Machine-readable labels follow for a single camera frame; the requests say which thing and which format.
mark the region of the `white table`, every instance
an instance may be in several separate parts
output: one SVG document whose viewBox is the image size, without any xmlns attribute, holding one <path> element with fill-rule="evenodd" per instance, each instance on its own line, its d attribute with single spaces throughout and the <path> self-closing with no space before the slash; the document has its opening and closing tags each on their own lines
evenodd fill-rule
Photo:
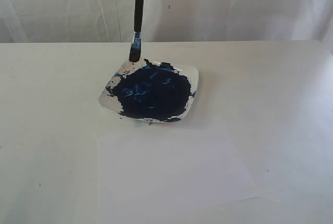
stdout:
<svg viewBox="0 0 333 224">
<path fill-rule="evenodd" d="M 1 224 L 97 222 L 98 137 L 119 124 L 97 97 L 128 53 L 0 45 Z M 146 223 L 332 223 L 333 58 L 318 42 L 147 43 L 144 55 L 199 69 L 197 103 L 221 98 L 214 113 L 262 196 Z"/>
</svg>

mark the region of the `white paper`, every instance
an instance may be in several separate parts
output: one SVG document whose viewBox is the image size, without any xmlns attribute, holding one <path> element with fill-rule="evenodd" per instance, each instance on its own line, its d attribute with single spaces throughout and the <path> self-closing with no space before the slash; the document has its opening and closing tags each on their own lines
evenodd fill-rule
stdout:
<svg viewBox="0 0 333 224">
<path fill-rule="evenodd" d="M 109 133 L 98 150 L 100 223 L 125 223 L 253 198 L 253 179 L 223 123 Z"/>
</svg>

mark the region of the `white backdrop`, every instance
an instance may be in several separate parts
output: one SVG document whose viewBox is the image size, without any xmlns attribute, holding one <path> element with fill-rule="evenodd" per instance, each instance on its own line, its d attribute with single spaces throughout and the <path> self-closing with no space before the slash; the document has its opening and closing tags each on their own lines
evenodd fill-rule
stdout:
<svg viewBox="0 0 333 224">
<path fill-rule="evenodd" d="M 129 42 L 134 0 L 0 0 L 0 42 Z M 333 0 L 145 0 L 144 41 L 319 39 Z"/>
</svg>

